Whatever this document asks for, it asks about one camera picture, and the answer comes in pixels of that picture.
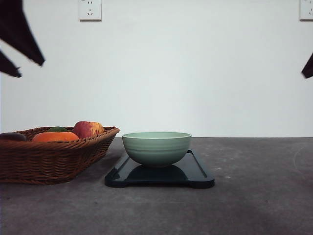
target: bowl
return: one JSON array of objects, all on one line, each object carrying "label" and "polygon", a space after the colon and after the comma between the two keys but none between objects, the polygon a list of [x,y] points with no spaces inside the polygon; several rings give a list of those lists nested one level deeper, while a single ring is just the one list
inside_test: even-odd
[{"label": "bowl", "polygon": [[128,156],[148,167],[165,167],[187,153],[191,135],[180,132],[138,132],[122,135]]}]

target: gray floor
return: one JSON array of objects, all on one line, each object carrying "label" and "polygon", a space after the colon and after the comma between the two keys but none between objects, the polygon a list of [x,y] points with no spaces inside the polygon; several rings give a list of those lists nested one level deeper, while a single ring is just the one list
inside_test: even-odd
[{"label": "gray floor", "polygon": [[191,148],[213,188],[105,186],[120,138],[69,183],[2,184],[1,235],[313,234],[313,138],[193,138]]}]

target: brown wicker basket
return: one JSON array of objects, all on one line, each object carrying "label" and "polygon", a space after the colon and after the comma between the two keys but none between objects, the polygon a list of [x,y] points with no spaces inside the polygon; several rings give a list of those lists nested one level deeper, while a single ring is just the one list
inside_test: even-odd
[{"label": "brown wicker basket", "polygon": [[29,141],[0,141],[0,182],[36,185],[68,182],[104,157],[119,132],[116,127],[104,127],[104,134],[76,141],[30,141],[49,128],[17,131]]}]

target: black plastic tray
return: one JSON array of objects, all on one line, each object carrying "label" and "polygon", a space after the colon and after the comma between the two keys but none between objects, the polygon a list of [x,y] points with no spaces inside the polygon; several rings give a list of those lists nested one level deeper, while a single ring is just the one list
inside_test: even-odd
[{"label": "black plastic tray", "polygon": [[161,167],[145,167],[127,154],[106,175],[105,185],[124,188],[132,185],[185,185],[192,188],[210,188],[215,180],[200,157],[193,150],[177,163]]}]

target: white wall outlet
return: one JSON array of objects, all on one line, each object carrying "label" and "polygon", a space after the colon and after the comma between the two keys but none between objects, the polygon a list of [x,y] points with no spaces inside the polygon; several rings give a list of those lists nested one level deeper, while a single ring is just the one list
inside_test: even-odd
[{"label": "white wall outlet", "polygon": [[102,20],[101,0],[78,0],[81,21]]},{"label": "white wall outlet", "polygon": [[313,0],[300,0],[300,20],[313,20]]}]

